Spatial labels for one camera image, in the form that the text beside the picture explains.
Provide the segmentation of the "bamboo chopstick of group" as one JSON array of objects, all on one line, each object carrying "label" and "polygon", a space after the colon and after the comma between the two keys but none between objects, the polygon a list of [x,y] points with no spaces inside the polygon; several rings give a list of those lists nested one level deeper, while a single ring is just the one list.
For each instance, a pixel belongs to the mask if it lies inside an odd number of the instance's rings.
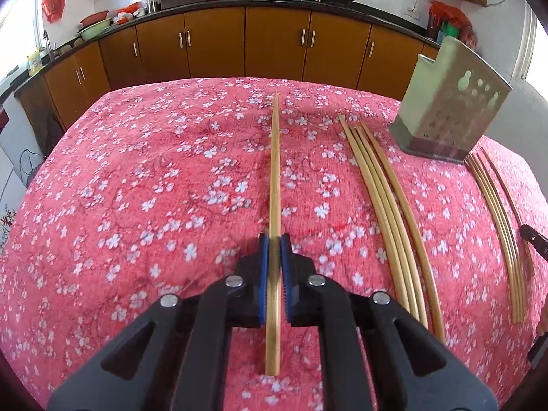
[{"label": "bamboo chopstick of group", "polygon": [[360,148],[365,165],[372,177],[374,186],[372,201],[380,208],[378,221],[385,239],[385,249],[397,300],[421,324],[428,326],[424,295],[418,280],[411,243],[385,171],[365,134],[360,132],[360,128],[351,127],[350,132]]},{"label": "bamboo chopstick of group", "polygon": [[390,180],[390,183],[392,187],[394,188],[395,194],[398,198],[399,205],[402,209],[402,212],[406,218],[408,228],[410,229],[411,236],[417,251],[417,255],[422,267],[422,273],[424,277],[425,282],[425,288],[427,291],[428,299],[430,302],[430,310],[432,313],[432,319],[433,319],[433,326],[434,326],[434,333],[437,336],[437,338],[444,343],[446,341],[445,338],[445,325],[443,321],[443,314],[440,307],[440,301],[438,297],[437,292],[437,285],[436,280],[433,274],[433,270],[431,267],[431,264],[429,262],[429,258],[426,252],[426,249],[424,247],[424,242],[422,240],[422,236],[418,227],[418,224],[414,218],[414,215],[411,211],[410,204],[408,202],[408,199],[401,187],[401,184],[398,182],[398,177],[396,176],[390,162],[385,156],[385,152],[381,149],[380,145],[378,144],[376,138],[372,134],[372,132],[369,130],[367,125],[361,121],[360,125],[362,129],[364,130],[365,134],[367,135],[369,142],[372,144],[372,146],[375,149],[375,152],[377,156],[379,157],[380,161],[382,162],[384,171],[386,175],[388,176],[388,179]]},{"label": "bamboo chopstick of group", "polygon": [[371,198],[372,207],[385,244],[385,251],[395,288],[396,299],[413,317],[418,318],[416,298],[412,292],[411,281],[407,281],[404,276],[399,246],[393,235],[395,228],[390,225],[387,202],[381,198],[381,192],[377,186],[378,176],[376,171],[372,169],[372,165],[366,160],[365,151],[361,150],[358,140],[351,128],[347,125],[345,119],[339,115],[338,120],[343,127],[347,141],[354,153],[362,179]]},{"label": "bamboo chopstick of group", "polygon": [[422,291],[421,282],[418,276],[418,269],[416,266],[414,252],[411,247],[411,241],[407,233],[407,228],[401,213],[398,209],[395,193],[388,182],[387,175],[384,171],[383,165],[379,160],[376,152],[373,150],[372,145],[366,138],[365,133],[361,127],[354,127],[352,132],[355,134],[359,145],[366,153],[366,160],[372,165],[372,169],[376,171],[378,176],[377,186],[381,192],[382,200],[387,202],[388,218],[390,225],[395,228],[393,232],[396,243],[399,246],[400,259],[402,260],[403,272],[405,279],[411,281],[412,292],[416,298],[416,305],[418,310],[418,321],[420,321],[425,327],[428,327],[428,318],[426,314],[426,307],[424,303],[424,294]]}]

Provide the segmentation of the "brown lower kitchen cabinets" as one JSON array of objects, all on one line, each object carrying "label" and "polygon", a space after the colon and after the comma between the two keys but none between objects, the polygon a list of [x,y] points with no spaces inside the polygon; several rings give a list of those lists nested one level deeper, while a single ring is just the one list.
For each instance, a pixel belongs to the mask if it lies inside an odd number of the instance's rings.
[{"label": "brown lower kitchen cabinets", "polygon": [[82,43],[15,92],[41,149],[104,94],[203,77],[337,85],[401,99],[418,56],[437,46],[374,18],[237,5],[154,18]]}]

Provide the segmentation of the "grey perforated utensil holder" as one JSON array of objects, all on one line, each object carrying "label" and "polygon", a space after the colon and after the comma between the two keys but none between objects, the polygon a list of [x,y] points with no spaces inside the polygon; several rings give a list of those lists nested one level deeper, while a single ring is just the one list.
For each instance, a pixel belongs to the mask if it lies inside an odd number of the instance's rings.
[{"label": "grey perforated utensil holder", "polygon": [[389,131],[408,154],[463,163],[511,91],[479,54],[446,37],[435,59],[418,56]]}]

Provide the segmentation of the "pink floral tablecloth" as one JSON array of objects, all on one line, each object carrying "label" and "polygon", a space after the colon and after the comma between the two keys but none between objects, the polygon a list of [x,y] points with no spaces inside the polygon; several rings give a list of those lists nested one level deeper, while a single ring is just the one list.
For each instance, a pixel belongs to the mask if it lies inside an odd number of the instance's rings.
[{"label": "pink floral tablecloth", "polygon": [[535,258],[527,316],[514,323],[505,259],[474,177],[403,153],[388,129],[397,101],[330,85],[200,79],[104,95],[30,185],[1,260],[1,350],[38,403],[160,296],[200,293],[254,250],[269,217],[274,101],[282,228],[295,251],[357,294],[393,288],[339,119],[365,123],[420,228],[447,346],[500,402],[518,387],[546,263]]}]

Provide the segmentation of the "red bags on counter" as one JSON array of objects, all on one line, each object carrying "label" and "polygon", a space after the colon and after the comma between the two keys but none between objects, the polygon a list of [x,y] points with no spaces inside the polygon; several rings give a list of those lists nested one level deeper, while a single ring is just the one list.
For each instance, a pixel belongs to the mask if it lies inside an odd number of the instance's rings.
[{"label": "red bags on counter", "polygon": [[476,49],[477,38],[472,22],[462,10],[432,0],[428,9],[427,36],[436,43],[442,43],[445,36],[454,37],[468,47]]}]

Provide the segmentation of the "yellow detergent bottle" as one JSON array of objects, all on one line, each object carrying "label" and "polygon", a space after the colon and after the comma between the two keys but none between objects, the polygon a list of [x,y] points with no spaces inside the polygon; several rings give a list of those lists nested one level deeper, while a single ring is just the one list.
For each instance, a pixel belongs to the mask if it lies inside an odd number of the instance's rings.
[{"label": "yellow detergent bottle", "polygon": [[36,75],[43,68],[43,61],[39,50],[35,50],[34,53],[27,56],[27,68],[30,77]]}]

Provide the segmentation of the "green basin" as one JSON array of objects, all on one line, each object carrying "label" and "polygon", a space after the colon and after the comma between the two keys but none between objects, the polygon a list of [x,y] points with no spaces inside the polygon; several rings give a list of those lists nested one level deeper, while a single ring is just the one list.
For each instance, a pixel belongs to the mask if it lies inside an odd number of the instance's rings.
[{"label": "green basin", "polygon": [[78,35],[82,38],[84,42],[96,38],[99,34],[102,34],[105,30],[108,29],[111,25],[111,18],[105,18],[102,21],[98,21],[94,24],[91,24],[88,27],[82,28],[79,31]]}]

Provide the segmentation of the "red basin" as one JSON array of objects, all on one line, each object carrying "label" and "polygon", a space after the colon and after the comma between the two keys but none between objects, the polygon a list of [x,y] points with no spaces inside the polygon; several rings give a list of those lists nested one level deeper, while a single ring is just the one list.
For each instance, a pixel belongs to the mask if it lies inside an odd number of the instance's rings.
[{"label": "red basin", "polygon": [[81,25],[86,28],[86,27],[89,27],[99,21],[104,21],[107,17],[108,17],[108,10],[103,10],[103,11],[100,11],[100,12],[96,12],[94,14],[91,14],[85,18],[83,18],[80,23]]}]

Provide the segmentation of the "red plastic bag on wall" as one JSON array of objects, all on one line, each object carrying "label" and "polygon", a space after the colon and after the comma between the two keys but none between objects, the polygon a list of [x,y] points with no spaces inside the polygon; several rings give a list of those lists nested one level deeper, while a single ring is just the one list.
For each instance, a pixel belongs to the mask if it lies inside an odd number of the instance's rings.
[{"label": "red plastic bag on wall", "polygon": [[66,0],[43,0],[42,11],[48,23],[60,21],[65,9]]}]

